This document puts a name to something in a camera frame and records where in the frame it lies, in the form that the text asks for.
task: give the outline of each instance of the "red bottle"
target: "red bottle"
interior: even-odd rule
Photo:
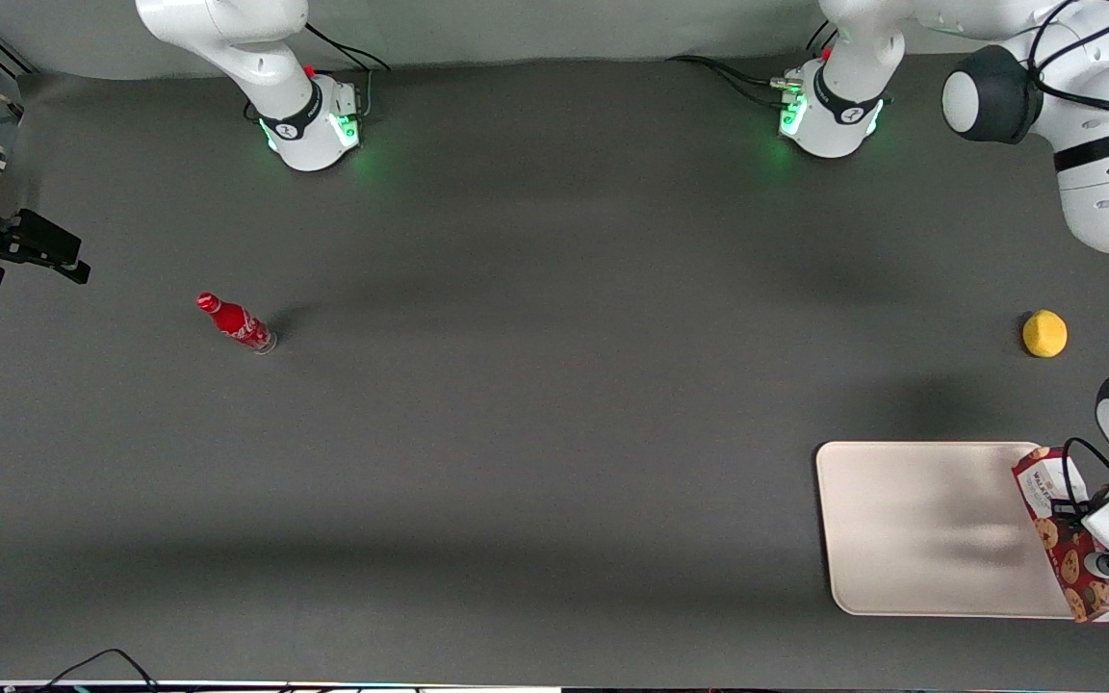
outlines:
[[[194,304],[200,306],[200,310],[212,316],[213,324],[225,333],[225,337],[242,344],[243,347],[250,347],[256,354],[267,354],[276,347],[276,334],[269,332],[267,325],[261,324],[258,318],[237,303],[225,303],[215,295],[203,293],[194,299]]]

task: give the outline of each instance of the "yellow lemon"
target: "yellow lemon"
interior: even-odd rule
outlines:
[[[1025,339],[1025,349],[1044,359],[1060,355],[1064,347],[1069,345],[1069,326],[1051,310],[1034,313],[1025,322],[1020,334],[1021,339]]]

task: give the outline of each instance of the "dark gray tabletop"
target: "dark gray tabletop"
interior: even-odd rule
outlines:
[[[317,174],[228,80],[27,83],[3,194],[93,271],[0,288],[0,676],[1109,690],[1109,625],[828,595],[821,442],[1098,438],[1109,256],[954,61],[840,162],[685,64],[379,75]]]

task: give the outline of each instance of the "bottle cap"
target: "bottle cap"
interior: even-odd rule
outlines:
[[[200,310],[206,313],[215,313],[221,309],[221,298],[216,298],[215,295],[208,294],[207,291],[200,294],[200,297],[194,299],[194,304],[200,307]]]

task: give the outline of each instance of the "biscuit box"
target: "biscuit box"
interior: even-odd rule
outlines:
[[[1109,580],[1086,570],[1083,559],[1095,551],[1105,551],[1100,543],[1083,528],[1070,528],[1069,522],[1052,517],[1051,500],[1068,500],[1064,483],[1064,456],[1060,448],[1038,448],[1021,457],[1013,468],[1025,509],[1047,549],[1055,578],[1060,581],[1064,598],[1069,601],[1072,618],[1078,623],[1109,622]],[[1090,495],[1086,483],[1069,457],[1069,477],[1072,492],[1078,500]]]

